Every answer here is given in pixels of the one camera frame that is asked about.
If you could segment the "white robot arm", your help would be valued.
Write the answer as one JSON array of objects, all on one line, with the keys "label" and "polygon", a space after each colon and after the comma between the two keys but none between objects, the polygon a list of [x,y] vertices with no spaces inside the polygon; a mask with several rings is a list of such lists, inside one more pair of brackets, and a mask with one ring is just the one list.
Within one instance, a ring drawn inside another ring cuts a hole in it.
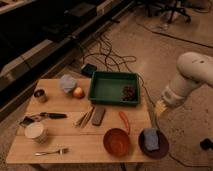
[{"label": "white robot arm", "polygon": [[196,52],[186,52],[177,60],[177,74],[165,87],[156,102],[155,114],[181,106],[188,96],[203,84],[213,88],[213,57]]}]

